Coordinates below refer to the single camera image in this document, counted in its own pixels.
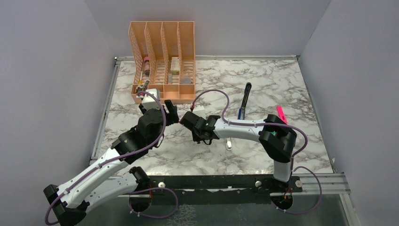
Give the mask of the blue stapler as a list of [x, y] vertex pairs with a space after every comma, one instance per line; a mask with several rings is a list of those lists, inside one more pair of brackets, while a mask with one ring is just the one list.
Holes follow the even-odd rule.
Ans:
[[238, 113], [238, 120], [244, 120], [245, 119], [245, 109], [247, 106], [247, 101], [249, 98], [250, 90], [252, 88], [252, 84], [250, 82], [246, 83], [245, 89], [244, 89], [244, 96], [241, 102], [241, 107], [239, 109]]

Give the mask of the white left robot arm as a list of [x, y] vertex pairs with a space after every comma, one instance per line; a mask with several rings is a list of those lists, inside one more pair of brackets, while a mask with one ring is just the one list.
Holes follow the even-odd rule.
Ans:
[[80, 174], [61, 185], [50, 184], [43, 193], [49, 203], [45, 224], [75, 226], [100, 204], [128, 192], [143, 193], [149, 177], [141, 167], [133, 167], [118, 179], [110, 176], [158, 148], [165, 128], [179, 122], [177, 106], [171, 100], [161, 104], [140, 104], [143, 115], [136, 126], [122, 133], [111, 147]]

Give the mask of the orange plastic desk organizer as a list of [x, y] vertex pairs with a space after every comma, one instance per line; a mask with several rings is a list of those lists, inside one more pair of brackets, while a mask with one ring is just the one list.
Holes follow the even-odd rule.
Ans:
[[[159, 89], [161, 100], [175, 104], [189, 104], [196, 97], [196, 53], [194, 21], [135, 21], [128, 29], [136, 73], [131, 88], [135, 103], [141, 99], [135, 93], [139, 84], [150, 80], [147, 89]], [[144, 57], [150, 58], [150, 76], [143, 73]], [[170, 73], [172, 57], [180, 59], [180, 74]], [[192, 78], [192, 84], [181, 84], [183, 76]]]

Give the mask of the clear tape roll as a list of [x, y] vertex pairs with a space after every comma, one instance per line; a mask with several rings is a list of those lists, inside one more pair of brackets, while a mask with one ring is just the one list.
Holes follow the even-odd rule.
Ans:
[[183, 77], [180, 79], [180, 83], [181, 83], [181, 84], [192, 84], [192, 78], [189, 77], [189, 76], [183, 76]]

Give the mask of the green white small box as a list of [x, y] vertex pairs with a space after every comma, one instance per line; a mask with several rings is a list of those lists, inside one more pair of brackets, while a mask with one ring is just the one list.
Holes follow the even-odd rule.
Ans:
[[179, 59], [179, 57], [174, 56], [171, 58], [170, 73], [172, 75], [180, 74], [180, 59]]

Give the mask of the pink highlighter marker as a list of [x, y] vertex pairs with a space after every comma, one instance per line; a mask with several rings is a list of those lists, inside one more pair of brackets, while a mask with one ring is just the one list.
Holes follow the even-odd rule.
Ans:
[[285, 124], [288, 124], [287, 118], [286, 118], [285, 113], [284, 113], [284, 111], [283, 111], [283, 108], [282, 108], [281, 106], [277, 106], [277, 107], [276, 107], [276, 110], [277, 110], [277, 113], [278, 113], [279, 118], [280, 118]]

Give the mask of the black label card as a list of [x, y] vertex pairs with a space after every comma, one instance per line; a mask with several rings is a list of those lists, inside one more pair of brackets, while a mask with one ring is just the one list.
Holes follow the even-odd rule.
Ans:
[[137, 94], [140, 91], [145, 91], [148, 87], [148, 85], [150, 84], [150, 80], [145, 80], [145, 82], [143, 84], [139, 84], [136, 89], [135, 89], [135, 93]]

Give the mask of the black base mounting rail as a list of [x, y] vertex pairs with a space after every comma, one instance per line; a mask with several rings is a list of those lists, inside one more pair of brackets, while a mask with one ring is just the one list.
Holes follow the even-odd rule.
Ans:
[[274, 197], [302, 192], [296, 185], [299, 180], [292, 176], [284, 183], [272, 174], [151, 176], [148, 187], [154, 191], [131, 194], [129, 201], [152, 205], [271, 204]]

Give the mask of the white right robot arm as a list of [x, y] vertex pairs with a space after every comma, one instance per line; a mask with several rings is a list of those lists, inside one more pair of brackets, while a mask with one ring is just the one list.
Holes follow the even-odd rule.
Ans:
[[264, 120], [231, 120], [220, 116], [204, 119], [193, 112], [186, 112], [180, 123], [192, 132], [193, 141], [210, 143], [214, 139], [237, 138], [262, 144], [268, 156], [274, 160], [272, 187], [279, 192], [290, 186], [291, 156], [297, 133], [287, 127], [278, 116], [269, 114]]

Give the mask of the pink glue stick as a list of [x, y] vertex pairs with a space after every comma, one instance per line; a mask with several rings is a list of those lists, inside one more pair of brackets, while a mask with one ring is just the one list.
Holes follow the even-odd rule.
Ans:
[[145, 76], [150, 76], [151, 72], [151, 65], [150, 65], [150, 58], [148, 56], [144, 57], [144, 62], [143, 62], [143, 73]]

